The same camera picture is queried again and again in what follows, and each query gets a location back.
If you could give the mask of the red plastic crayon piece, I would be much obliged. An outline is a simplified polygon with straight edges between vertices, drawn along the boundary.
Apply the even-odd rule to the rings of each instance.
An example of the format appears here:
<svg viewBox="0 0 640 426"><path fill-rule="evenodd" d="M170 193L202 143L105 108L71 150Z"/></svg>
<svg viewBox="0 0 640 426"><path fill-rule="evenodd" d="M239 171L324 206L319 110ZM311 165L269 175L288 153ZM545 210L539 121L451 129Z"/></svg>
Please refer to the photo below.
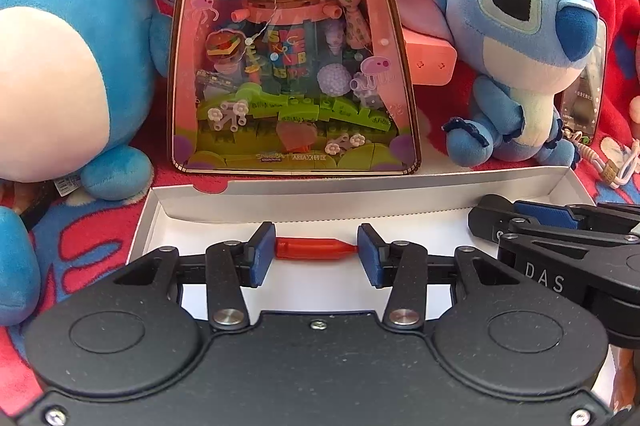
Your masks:
<svg viewBox="0 0 640 426"><path fill-rule="evenodd" d="M278 237L276 257L292 261L337 261L355 255L355 245L336 238Z"/></svg>

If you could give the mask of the round blue mouse plush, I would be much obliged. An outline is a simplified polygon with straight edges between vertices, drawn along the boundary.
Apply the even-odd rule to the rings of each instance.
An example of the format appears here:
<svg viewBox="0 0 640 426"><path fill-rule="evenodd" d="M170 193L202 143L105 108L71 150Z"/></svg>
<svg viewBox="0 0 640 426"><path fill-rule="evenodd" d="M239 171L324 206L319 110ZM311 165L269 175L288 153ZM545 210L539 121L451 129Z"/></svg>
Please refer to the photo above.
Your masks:
<svg viewBox="0 0 640 426"><path fill-rule="evenodd" d="M1 176L77 175L119 201L151 181L131 145L168 65L170 20L155 0L1 0Z"/></svg>

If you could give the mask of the black smartphone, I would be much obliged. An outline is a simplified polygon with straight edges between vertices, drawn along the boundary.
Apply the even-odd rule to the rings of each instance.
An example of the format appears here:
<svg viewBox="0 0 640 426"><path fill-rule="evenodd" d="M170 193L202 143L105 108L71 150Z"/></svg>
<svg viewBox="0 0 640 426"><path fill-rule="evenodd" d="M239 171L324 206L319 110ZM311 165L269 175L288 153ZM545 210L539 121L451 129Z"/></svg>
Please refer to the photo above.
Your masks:
<svg viewBox="0 0 640 426"><path fill-rule="evenodd" d="M590 143L596 134L600 116L606 62L606 25L598 22L597 39L587 57L585 68L562 93L559 112L564 128L579 133L582 143Z"/></svg>

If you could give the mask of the white cardboard box tray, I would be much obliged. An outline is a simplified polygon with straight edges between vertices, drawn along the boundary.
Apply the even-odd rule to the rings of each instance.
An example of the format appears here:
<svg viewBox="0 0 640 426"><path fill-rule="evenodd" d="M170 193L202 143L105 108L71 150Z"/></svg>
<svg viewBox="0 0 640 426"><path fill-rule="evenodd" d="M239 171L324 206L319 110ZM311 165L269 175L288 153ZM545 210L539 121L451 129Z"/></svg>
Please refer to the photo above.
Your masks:
<svg viewBox="0 0 640 426"><path fill-rule="evenodd" d="M246 241L262 221L277 237L336 238L356 244L360 224L370 223L385 242L409 241L431 255L452 256L473 245L496 256L497 246L475 238L468 212L485 194L510 201L552 205L588 204L591 197L572 170L553 167L406 175L384 178L229 181L218 194L195 181L153 187L143 206L127 263L160 246L180 255L205 253L209 245ZM358 259L273 260L265 282L242 288L250 323L262 311L375 310L389 289L374 289Z"/></svg>

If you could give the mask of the Doraemon plush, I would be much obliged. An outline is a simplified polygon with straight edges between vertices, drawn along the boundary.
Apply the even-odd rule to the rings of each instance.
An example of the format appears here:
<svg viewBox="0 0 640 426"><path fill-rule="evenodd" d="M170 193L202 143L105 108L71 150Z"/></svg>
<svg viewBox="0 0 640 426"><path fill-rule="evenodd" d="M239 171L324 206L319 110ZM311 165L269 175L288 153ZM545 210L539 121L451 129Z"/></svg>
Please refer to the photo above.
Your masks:
<svg viewBox="0 0 640 426"><path fill-rule="evenodd" d="M0 322L25 321L40 297L40 269L29 233L19 215L8 207L0 213Z"/></svg>

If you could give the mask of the pink triangular diorama box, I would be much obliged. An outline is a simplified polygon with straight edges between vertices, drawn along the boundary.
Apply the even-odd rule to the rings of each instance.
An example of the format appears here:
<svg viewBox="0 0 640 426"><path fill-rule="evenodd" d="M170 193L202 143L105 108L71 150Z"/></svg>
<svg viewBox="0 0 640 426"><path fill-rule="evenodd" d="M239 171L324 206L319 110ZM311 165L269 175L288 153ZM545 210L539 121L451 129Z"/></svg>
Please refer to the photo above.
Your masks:
<svg viewBox="0 0 640 426"><path fill-rule="evenodd" d="M421 162L395 0L177 0L172 163L406 175Z"/></svg>

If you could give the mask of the blue Stitch plush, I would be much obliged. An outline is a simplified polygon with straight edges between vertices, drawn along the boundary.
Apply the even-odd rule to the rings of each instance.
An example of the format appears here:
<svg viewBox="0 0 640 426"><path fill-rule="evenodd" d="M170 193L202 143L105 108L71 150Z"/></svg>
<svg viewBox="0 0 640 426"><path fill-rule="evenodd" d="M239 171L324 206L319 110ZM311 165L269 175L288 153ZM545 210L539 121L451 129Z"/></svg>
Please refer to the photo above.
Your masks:
<svg viewBox="0 0 640 426"><path fill-rule="evenodd" d="M597 40L593 0L396 0L405 27L450 42L477 75L469 117L442 127L449 158L574 167L555 95L582 73Z"/></svg>

